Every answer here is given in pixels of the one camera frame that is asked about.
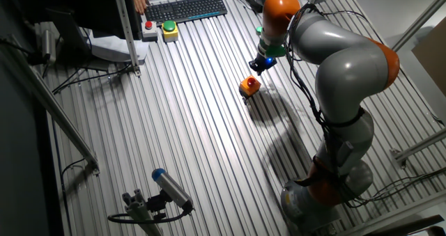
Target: blue cap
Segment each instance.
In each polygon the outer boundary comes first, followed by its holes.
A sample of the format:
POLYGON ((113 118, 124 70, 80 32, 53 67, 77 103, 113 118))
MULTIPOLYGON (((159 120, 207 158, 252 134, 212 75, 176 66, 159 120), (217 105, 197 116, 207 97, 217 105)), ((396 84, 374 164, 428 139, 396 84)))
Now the blue cap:
POLYGON ((156 182, 156 180, 166 171, 163 168, 156 169, 152 172, 152 178, 156 182))

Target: green button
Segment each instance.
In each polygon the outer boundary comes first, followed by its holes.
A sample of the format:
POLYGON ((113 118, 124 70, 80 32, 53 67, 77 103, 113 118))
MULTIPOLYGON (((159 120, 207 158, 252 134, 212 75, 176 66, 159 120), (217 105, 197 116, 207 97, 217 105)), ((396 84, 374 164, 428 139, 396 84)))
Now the green button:
POLYGON ((259 26, 259 27, 257 27, 256 28, 256 33, 257 33, 257 35, 259 36, 260 34, 262 34, 262 26, 259 26))
POLYGON ((176 26, 175 22, 169 20, 169 21, 166 21, 166 22, 163 24, 163 29, 164 29, 165 31, 169 31, 169 32, 170 32, 170 31, 174 31, 174 30, 175 30, 175 26, 176 26))

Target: emergency stop button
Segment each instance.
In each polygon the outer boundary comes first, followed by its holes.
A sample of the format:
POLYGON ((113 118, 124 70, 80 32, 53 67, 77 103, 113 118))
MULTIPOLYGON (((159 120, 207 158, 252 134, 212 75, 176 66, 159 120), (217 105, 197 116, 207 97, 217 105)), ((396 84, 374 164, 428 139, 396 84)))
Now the emergency stop button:
POLYGON ((146 29, 148 29, 148 30, 152 29, 152 22, 150 22, 150 21, 146 22, 146 29))

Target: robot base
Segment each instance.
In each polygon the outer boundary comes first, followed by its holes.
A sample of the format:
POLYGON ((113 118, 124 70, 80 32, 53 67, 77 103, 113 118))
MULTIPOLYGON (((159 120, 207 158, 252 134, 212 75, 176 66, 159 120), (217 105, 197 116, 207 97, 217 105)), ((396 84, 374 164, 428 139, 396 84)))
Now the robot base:
POLYGON ((314 206, 313 212, 303 212, 299 209, 298 201, 306 196, 305 187, 296 182, 288 181, 282 189, 280 196, 282 209, 287 217, 299 227, 302 233, 314 232, 332 222, 340 220, 338 211, 334 207, 314 206))

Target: orange object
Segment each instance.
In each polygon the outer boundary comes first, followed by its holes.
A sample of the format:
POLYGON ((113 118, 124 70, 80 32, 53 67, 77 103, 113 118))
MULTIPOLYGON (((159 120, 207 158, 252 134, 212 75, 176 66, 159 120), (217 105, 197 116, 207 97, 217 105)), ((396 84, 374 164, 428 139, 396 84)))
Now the orange object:
POLYGON ((291 18, 300 10, 298 0, 265 0, 263 31, 268 36, 285 34, 291 18))
POLYGON ((388 66, 388 69, 389 69, 389 75, 387 76, 387 83, 386 83, 386 85, 384 87, 384 89, 386 89, 391 84, 393 84, 395 79, 397 79, 398 72, 399 72, 399 57, 398 57, 398 54, 396 52, 394 52, 393 50, 391 50, 389 47, 381 44, 380 42, 378 42, 376 40, 372 40, 371 38, 369 38, 369 39, 370 39, 370 41, 372 41, 376 45, 378 45, 378 47, 381 49, 381 51, 383 51, 385 59, 387 60, 387 66, 388 66))
POLYGON ((243 79, 238 89, 243 97, 249 98, 259 91, 260 85, 260 82, 251 75, 243 79))
MULTIPOLYGON (((323 168, 326 168, 319 159, 316 160, 323 168)), ((321 180, 308 186, 308 192, 314 198, 314 200, 328 207, 334 207, 335 205, 340 204, 341 195, 338 192, 338 188, 335 187, 335 184, 332 180, 330 180, 326 172, 321 172, 318 170, 315 164, 312 164, 312 167, 309 170, 308 178, 314 175, 323 176, 321 180)))

